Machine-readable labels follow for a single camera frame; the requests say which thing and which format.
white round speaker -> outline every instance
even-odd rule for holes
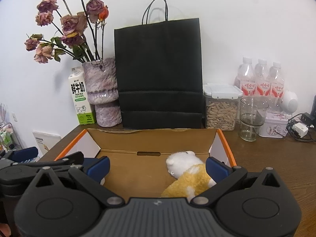
[[[285,91],[282,96],[281,107],[286,113],[294,113],[298,107],[297,95],[295,92]]]

wooden table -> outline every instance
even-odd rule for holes
[[[46,153],[41,161],[54,160],[85,128],[102,129],[97,124],[76,127]],[[224,132],[236,163],[250,172],[260,172],[267,166],[275,168],[302,210],[302,220],[295,237],[316,236],[316,143],[302,143],[291,137],[258,137],[255,142],[247,142],[238,136],[238,128],[237,125],[234,131]]]

yellow plush body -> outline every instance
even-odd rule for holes
[[[207,174],[205,164],[191,166],[178,180],[174,181],[161,194],[162,198],[187,197],[190,201],[215,184]]]

orange flower bud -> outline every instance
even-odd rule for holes
[[[99,21],[104,21],[109,16],[109,10],[107,9],[107,6],[105,5],[103,7],[103,10],[99,14]]]

vase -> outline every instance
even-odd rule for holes
[[[111,127],[122,122],[118,100],[110,103],[96,104],[95,114],[98,125],[102,127]]]
[[[90,104],[109,103],[119,98],[114,57],[85,62],[83,71]]]

